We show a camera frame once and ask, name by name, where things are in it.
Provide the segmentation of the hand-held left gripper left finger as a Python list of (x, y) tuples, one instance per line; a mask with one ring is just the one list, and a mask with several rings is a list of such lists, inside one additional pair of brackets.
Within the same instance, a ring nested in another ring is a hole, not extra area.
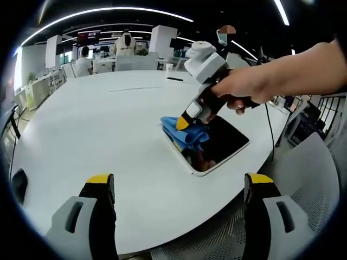
[(46, 241), (63, 259), (118, 259), (114, 176), (90, 177), (52, 216)]

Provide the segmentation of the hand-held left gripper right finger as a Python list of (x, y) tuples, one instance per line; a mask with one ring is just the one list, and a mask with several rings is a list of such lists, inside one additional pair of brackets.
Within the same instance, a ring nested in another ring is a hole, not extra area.
[(263, 174), (245, 174), (244, 259), (295, 259), (313, 241), (306, 212)]

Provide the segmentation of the person's right hand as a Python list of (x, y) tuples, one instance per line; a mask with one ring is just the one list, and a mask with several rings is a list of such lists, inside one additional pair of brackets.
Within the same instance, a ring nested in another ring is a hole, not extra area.
[(270, 64), (232, 70), (227, 77), (212, 87), (219, 98), (226, 98), (227, 107), (242, 115), (249, 106), (242, 100), (249, 97), (262, 104), (278, 94), (280, 83)]

